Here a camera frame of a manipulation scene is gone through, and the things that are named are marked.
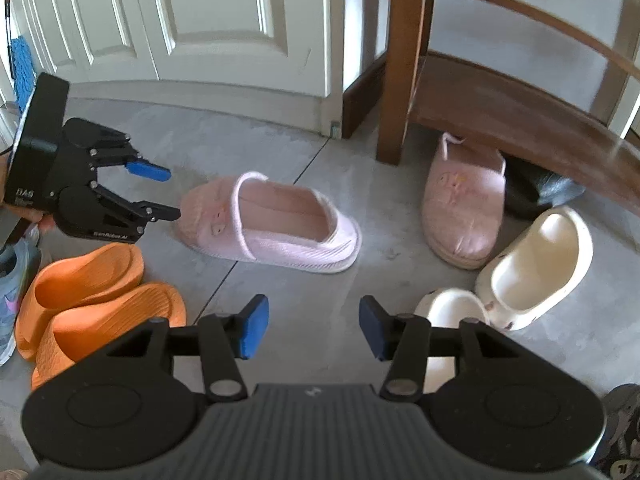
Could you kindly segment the person left hand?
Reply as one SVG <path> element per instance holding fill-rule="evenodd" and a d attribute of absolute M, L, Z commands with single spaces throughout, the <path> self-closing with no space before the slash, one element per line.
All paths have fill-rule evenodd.
<path fill-rule="evenodd" d="M 50 214 L 45 214 L 42 211 L 35 209 L 28 209 L 20 206 L 14 206 L 7 204 L 4 200 L 6 195 L 6 176 L 8 175 L 10 154 L 8 151 L 4 151 L 0 156 L 0 203 L 1 206 L 9 211 L 14 212 L 19 217 L 35 223 L 39 226 L 41 231 L 47 232 L 55 227 L 55 222 Z"/>

